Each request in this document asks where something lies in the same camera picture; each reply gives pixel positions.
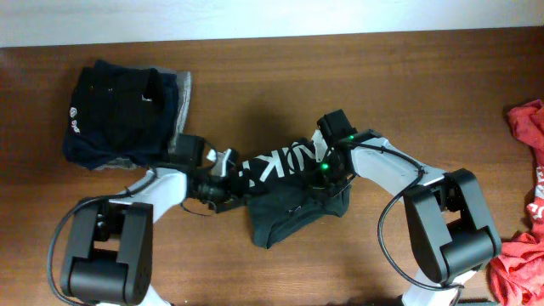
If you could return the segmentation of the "dark green Nike t-shirt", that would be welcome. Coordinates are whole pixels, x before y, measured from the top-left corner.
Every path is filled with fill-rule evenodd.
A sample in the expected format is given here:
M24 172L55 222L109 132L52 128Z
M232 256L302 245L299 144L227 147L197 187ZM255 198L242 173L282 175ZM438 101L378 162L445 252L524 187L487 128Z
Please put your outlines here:
M243 161L240 177L252 226L252 243L264 249L326 216L341 218L349 208L351 184L337 196L311 196L303 172L314 158L305 138Z

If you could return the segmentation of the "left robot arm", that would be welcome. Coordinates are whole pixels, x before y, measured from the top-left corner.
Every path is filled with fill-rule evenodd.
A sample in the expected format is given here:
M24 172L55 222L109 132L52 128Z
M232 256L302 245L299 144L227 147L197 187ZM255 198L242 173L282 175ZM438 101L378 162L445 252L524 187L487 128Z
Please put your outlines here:
M182 134L173 154L113 195L81 199L54 230L48 284L68 305L165 305L151 285L154 224L197 199L218 213L235 199L229 174L238 153Z

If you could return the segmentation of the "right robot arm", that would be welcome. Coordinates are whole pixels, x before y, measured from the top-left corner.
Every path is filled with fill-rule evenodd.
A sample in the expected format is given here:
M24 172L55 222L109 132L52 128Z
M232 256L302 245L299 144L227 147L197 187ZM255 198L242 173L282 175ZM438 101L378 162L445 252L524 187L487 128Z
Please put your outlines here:
M398 305L459 305L468 280L502 251L502 240L476 176L431 167L395 148L380 133L353 127L343 110L324 115L312 138L319 171L368 179L392 199L377 221L377 241L394 270L410 283ZM393 260L383 237L397 202L405 209L411 251L418 265L409 276Z

